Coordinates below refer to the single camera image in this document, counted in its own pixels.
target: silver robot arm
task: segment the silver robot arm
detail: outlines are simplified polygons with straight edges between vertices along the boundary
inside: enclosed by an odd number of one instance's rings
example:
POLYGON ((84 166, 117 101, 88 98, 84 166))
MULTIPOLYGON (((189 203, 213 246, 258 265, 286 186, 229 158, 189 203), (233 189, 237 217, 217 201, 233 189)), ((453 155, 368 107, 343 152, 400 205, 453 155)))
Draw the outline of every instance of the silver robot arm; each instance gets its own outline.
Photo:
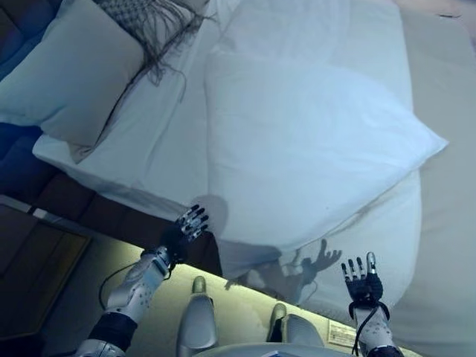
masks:
POLYGON ((144 251, 124 281, 109 296, 107 307, 76 357, 123 357, 129 348, 154 292, 183 263, 186 247, 206 229, 205 209, 193 206, 171 225, 161 238, 162 246, 144 251))
POLYGON ((402 352, 393 342, 393 335, 388 327, 390 313, 380 302, 384 289, 376 270, 374 253, 367 254, 367 273, 360 257, 357 258, 358 273, 354 262, 348 261, 352 279, 345 264, 342 264, 345 283, 353 302, 349 313, 356 322, 357 336, 353 352, 358 356, 357 343, 365 357, 403 357, 402 352))

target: label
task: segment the label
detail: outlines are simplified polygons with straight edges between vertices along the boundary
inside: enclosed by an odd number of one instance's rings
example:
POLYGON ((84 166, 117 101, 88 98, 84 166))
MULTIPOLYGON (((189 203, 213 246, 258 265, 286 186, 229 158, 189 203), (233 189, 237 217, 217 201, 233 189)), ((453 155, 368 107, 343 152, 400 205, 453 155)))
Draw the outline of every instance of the label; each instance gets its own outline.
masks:
POLYGON ((327 342, 339 346, 353 347, 356 339, 356 330, 352 327, 329 320, 329 335, 327 342))

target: black cable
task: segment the black cable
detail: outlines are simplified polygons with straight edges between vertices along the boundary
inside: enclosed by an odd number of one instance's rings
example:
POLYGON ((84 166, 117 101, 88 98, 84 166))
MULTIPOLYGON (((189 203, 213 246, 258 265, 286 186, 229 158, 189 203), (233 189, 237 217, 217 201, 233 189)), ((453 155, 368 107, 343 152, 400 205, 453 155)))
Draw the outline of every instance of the black cable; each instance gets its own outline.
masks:
POLYGON ((48 357, 67 357, 67 356, 72 356, 73 354, 76 353, 77 350, 74 351, 69 351, 69 352, 63 352, 63 353, 55 353, 54 355, 49 355, 48 357))
POLYGON ((369 322, 370 319, 376 314, 376 312, 379 311, 379 307, 380 306, 374 307, 370 314, 367 316, 367 318, 364 320, 364 322, 362 322, 362 325, 360 325, 360 327, 358 328, 356 340, 354 341, 354 347, 352 347, 352 354, 355 352, 356 356, 358 356, 358 339, 360 338, 360 334, 362 333, 362 330, 364 329, 367 322, 369 322))
POLYGON ((99 292, 97 293, 97 298, 99 300, 99 304, 101 305, 101 308, 103 310, 106 309, 106 305, 104 305, 104 302, 103 302, 103 289, 104 289, 104 286, 106 285, 106 283, 108 281, 111 280, 111 278, 113 278, 115 275, 119 274, 120 272, 126 270, 127 268, 130 268, 131 266, 133 266, 136 262, 133 262, 133 263, 130 263, 126 266, 124 266, 123 268, 120 268, 118 270, 116 270, 115 272, 113 272, 112 274, 110 274, 106 279, 103 280, 103 282, 101 283, 100 287, 99 287, 99 292))

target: wooden cabinet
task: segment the wooden cabinet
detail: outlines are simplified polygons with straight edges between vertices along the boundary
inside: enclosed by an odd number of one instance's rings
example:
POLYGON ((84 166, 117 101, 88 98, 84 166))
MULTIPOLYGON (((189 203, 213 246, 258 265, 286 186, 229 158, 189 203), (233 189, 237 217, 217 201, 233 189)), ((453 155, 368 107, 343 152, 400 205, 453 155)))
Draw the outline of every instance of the wooden cabinet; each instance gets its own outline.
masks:
POLYGON ((38 333, 89 240, 0 205, 0 341, 38 333))

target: checkered fabric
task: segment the checkered fabric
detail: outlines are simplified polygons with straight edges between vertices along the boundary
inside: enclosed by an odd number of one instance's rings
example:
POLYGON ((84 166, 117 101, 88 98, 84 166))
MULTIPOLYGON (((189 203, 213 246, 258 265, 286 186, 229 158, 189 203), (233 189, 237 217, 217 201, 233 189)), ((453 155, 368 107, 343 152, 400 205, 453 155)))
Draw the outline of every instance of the checkered fabric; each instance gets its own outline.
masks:
MULTIPOLYGON (((125 31, 139 41, 145 53, 144 69, 158 85, 162 77, 161 60, 172 43, 193 29, 183 10, 170 0, 95 0, 125 31), (161 41, 157 34, 163 32, 161 41)), ((195 17, 195 11, 186 7, 195 17)))

